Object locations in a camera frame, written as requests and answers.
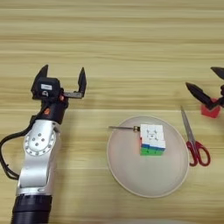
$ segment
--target wooden table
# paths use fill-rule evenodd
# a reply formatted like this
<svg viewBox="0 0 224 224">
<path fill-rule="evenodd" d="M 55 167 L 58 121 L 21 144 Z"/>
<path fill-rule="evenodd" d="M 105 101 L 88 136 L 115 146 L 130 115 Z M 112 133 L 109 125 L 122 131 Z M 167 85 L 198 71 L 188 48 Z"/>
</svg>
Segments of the wooden table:
<svg viewBox="0 0 224 224">
<path fill-rule="evenodd" d="M 200 115 L 185 87 L 190 81 L 220 96 L 223 82 L 209 68 L 224 67 L 223 10 L 220 0 L 1 0 L 1 138 L 25 128 L 38 112 L 30 88 L 43 65 L 66 90 L 77 88 L 82 67 L 87 73 L 86 96 L 70 101 L 61 127 L 51 223 L 224 222 L 224 115 Z M 186 139 L 180 104 L 210 150 L 211 165 L 190 168 L 181 188 L 162 199 L 125 191 L 107 164 L 107 127 L 130 116 L 157 116 Z M 19 172 L 23 139 L 3 151 Z M 2 169 L 0 178 L 0 222 L 9 223 L 17 182 Z"/>
</svg>

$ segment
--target red clamp base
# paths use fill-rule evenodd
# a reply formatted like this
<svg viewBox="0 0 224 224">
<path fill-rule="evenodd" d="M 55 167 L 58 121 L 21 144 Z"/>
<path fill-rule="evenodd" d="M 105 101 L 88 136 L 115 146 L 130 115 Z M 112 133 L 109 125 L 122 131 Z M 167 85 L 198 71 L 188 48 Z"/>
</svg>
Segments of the red clamp base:
<svg viewBox="0 0 224 224">
<path fill-rule="evenodd" d="M 201 114 L 203 116 L 208 116 L 212 118 L 216 118 L 221 111 L 221 106 L 217 106 L 216 108 L 209 110 L 205 105 L 201 105 Z"/>
</svg>

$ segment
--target round plate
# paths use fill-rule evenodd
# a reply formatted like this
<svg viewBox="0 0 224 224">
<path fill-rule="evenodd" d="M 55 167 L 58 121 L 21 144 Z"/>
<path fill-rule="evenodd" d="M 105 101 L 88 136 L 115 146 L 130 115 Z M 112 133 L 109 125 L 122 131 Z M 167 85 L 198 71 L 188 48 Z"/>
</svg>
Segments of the round plate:
<svg viewBox="0 0 224 224">
<path fill-rule="evenodd" d="M 108 166 L 128 191 L 147 198 L 163 197 L 176 191 L 186 179 L 189 168 L 186 142 L 175 128 L 156 117 L 132 117 L 120 126 L 133 127 L 141 123 L 163 125 L 164 154 L 141 156 L 140 133 L 115 129 L 108 141 Z"/>
</svg>

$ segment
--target red scissor handle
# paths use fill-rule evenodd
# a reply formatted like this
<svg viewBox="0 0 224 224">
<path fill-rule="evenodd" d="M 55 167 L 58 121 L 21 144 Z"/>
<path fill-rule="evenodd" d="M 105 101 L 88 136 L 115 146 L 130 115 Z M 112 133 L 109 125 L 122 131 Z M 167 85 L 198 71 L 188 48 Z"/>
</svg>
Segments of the red scissor handle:
<svg viewBox="0 0 224 224">
<path fill-rule="evenodd" d="M 198 159 L 197 159 L 197 156 L 195 154 L 195 151 L 194 151 L 194 148 L 193 148 L 193 145 L 190 143 L 190 142 L 186 142 L 186 146 L 188 148 L 188 150 L 191 152 L 192 154 L 192 160 L 193 160 L 193 163 L 190 163 L 190 166 L 196 166 L 198 164 Z"/>
<path fill-rule="evenodd" d="M 197 142 L 197 141 L 195 142 L 195 147 L 196 147 L 196 150 L 197 150 L 197 152 L 198 152 L 198 160 L 199 160 L 199 163 L 200 163 L 201 165 L 203 165 L 203 166 L 208 166 L 208 165 L 210 165 L 210 163 L 211 163 L 211 157 L 210 157 L 210 154 L 209 154 L 207 148 L 206 148 L 204 145 L 202 145 L 201 143 Z M 202 159 L 201 159 L 201 155 L 200 155 L 200 151 L 204 151 L 204 152 L 206 153 L 206 158 L 207 158 L 206 163 L 204 163 L 204 162 L 202 161 Z"/>
<path fill-rule="evenodd" d="M 189 141 L 186 143 L 188 150 L 192 154 L 193 163 L 190 163 L 190 166 L 195 166 L 200 163 L 202 166 L 208 166 L 211 163 L 211 157 L 207 150 L 207 148 L 199 142 L 195 142 L 193 147 L 192 143 Z M 207 161 L 204 163 L 201 159 L 200 151 L 204 151 L 206 153 Z"/>
</svg>

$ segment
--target metal pin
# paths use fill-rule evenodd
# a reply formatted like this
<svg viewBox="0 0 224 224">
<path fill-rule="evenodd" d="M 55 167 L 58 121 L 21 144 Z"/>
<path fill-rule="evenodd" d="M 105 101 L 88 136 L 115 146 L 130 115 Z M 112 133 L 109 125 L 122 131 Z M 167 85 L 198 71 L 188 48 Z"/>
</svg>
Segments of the metal pin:
<svg viewBox="0 0 224 224">
<path fill-rule="evenodd" d="M 109 129 L 117 129 L 117 130 L 133 130 L 135 132 L 140 131 L 140 127 L 134 126 L 133 128 L 131 127 L 120 127 L 120 126 L 108 126 Z"/>
</svg>

